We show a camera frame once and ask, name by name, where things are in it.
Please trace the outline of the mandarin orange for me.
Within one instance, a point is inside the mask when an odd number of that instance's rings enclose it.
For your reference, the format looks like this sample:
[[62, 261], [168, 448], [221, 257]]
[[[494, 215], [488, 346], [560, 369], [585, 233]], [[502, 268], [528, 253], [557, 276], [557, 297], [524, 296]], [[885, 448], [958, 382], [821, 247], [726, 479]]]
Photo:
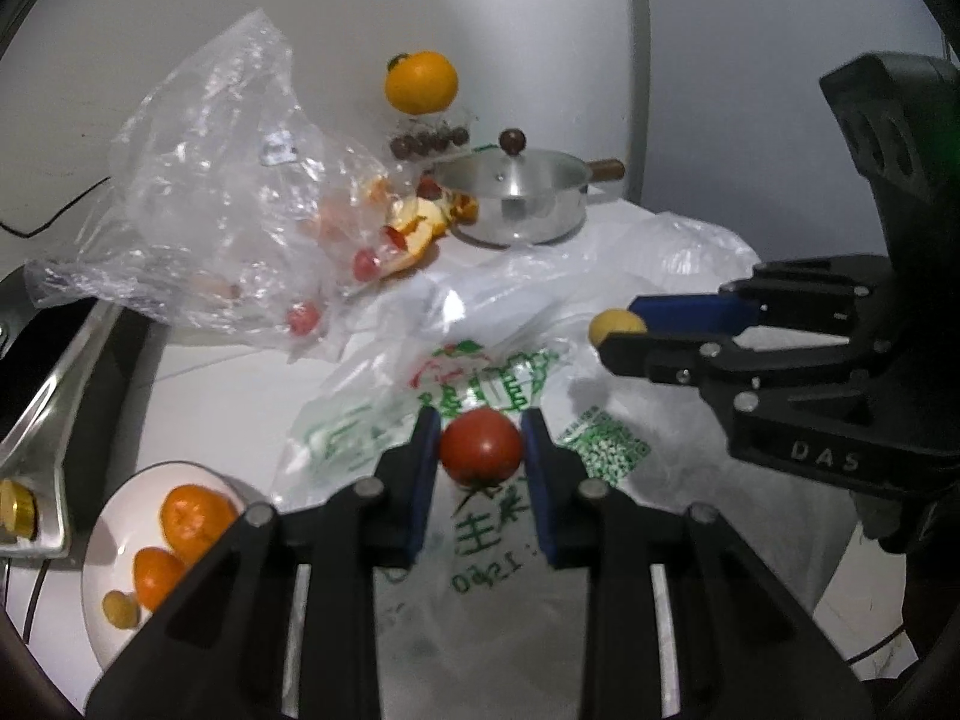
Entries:
[[228, 497], [198, 484], [171, 489], [160, 509], [164, 539], [187, 567], [195, 566], [236, 518], [238, 509]]
[[140, 605], [156, 611], [187, 572], [185, 564], [171, 551], [148, 546], [133, 556], [133, 591]]

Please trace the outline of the small yellow fruit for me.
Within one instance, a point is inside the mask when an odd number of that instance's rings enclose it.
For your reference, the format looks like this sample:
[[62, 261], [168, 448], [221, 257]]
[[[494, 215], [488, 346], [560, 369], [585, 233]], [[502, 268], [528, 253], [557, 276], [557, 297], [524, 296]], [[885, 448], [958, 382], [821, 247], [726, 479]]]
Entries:
[[594, 348], [601, 348], [613, 333], [646, 333], [646, 322], [628, 309], [607, 309], [590, 321], [587, 338]]

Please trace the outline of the red cherry tomato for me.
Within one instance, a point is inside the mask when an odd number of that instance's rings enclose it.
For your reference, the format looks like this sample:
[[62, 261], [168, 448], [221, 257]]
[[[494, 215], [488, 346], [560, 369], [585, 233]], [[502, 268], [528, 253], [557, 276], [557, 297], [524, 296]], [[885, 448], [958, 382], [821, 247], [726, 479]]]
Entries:
[[524, 458], [523, 436], [511, 419], [483, 406], [449, 422], [438, 457], [454, 483], [488, 488], [517, 472]]

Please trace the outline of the clear box of dark fruits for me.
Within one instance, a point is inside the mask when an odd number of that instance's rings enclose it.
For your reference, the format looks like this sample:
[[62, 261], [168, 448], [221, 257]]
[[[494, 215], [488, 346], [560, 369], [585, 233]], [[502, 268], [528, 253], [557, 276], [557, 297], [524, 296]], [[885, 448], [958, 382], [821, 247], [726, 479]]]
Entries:
[[400, 114], [387, 137], [387, 153], [399, 161], [431, 160], [466, 151], [475, 117], [463, 107], [434, 114]]

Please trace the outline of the yellow fruit on plate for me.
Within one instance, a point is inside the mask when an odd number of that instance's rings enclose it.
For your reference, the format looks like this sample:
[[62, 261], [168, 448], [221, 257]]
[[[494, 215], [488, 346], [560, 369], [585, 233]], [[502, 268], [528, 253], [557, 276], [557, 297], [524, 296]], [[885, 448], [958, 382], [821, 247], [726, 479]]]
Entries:
[[109, 590], [101, 600], [106, 621], [119, 631], [133, 631], [140, 624], [140, 603], [133, 593]]

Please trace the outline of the white printed plastic bag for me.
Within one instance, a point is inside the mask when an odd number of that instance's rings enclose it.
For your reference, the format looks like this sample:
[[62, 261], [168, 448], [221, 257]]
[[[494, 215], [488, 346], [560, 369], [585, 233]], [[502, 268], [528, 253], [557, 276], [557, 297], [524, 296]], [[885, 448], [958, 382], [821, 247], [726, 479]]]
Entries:
[[[594, 314], [636, 296], [711, 293], [757, 254], [724, 227], [599, 205], [573, 239], [491, 254], [402, 281], [364, 310], [374, 340], [293, 422], [270, 496], [296, 511], [370, 475], [416, 415], [535, 408], [590, 475], [643, 504], [719, 509], [804, 608], [853, 531], [850, 498], [727, 455], [695, 392], [609, 374]], [[569, 718], [576, 712], [586, 578], [535, 546], [523, 478], [472, 493], [436, 481], [425, 548], [376, 577], [382, 710], [391, 718]]]

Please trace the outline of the small steel pot with lid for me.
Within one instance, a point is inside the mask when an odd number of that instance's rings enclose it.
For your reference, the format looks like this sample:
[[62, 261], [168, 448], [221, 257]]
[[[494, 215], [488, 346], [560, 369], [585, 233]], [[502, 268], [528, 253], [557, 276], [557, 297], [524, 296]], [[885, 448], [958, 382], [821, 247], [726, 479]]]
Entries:
[[532, 148], [519, 128], [498, 146], [436, 161], [431, 175], [451, 194], [457, 231], [490, 247], [551, 244], [586, 221], [590, 184], [619, 182], [620, 160], [583, 161], [555, 149]]

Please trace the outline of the steel induction cooker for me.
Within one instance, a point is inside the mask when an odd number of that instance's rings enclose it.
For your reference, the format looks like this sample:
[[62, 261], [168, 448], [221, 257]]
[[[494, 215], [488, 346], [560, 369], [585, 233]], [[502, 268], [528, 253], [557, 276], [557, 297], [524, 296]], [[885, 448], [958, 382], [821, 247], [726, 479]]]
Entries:
[[151, 322], [80, 299], [39, 307], [2, 280], [2, 554], [59, 559], [93, 527]]

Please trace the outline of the orange peel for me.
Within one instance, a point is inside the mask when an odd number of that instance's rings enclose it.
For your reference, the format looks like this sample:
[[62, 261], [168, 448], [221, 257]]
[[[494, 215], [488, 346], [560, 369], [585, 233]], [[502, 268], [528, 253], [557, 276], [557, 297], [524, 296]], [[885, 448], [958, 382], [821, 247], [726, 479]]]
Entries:
[[381, 254], [374, 255], [381, 277], [417, 266], [449, 227], [477, 223], [480, 210], [473, 195], [441, 187], [431, 172], [423, 172], [407, 193], [395, 190], [387, 177], [379, 177], [366, 188], [366, 199], [384, 211], [386, 242]]

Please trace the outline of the large orange on stand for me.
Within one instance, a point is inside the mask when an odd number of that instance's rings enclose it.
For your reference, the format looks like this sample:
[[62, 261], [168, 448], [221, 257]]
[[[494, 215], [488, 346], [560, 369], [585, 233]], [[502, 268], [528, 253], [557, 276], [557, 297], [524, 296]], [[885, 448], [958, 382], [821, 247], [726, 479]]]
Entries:
[[402, 114], [443, 112], [459, 93], [459, 75], [446, 55], [422, 50], [398, 54], [387, 64], [384, 96]]

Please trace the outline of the clear plastic bag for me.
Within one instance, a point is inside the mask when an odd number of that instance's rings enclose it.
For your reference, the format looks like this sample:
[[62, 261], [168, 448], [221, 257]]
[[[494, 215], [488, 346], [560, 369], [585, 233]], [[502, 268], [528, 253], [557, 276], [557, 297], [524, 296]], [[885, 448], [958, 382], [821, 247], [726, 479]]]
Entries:
[[146, 96], [75, 242], [26, 266], [37, 305], [83, 298], [291, 358], [333, 358], [359, 294], [410, 263], [410, 179], [325, 132], [256, 10]]

